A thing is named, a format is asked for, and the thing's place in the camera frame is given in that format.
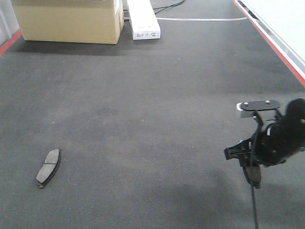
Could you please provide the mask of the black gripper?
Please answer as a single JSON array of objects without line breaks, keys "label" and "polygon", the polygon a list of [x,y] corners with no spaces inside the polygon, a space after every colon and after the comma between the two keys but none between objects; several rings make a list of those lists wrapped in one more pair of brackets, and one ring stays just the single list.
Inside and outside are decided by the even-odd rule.
[{"label": "black gripper", "polygon": [[253,118],[257,121],[257,130],[251,138],[243,140],[235,146],[226,148],[224,154],[227,160],[237,158],[242,167],[254,164],[267,167],[284,163],[305,146],[305,100],[292,100],[286,107],[286,114],[281,115],[274,110],[275,122],[269,124],[264,131],[264,125],[258,111]]}]

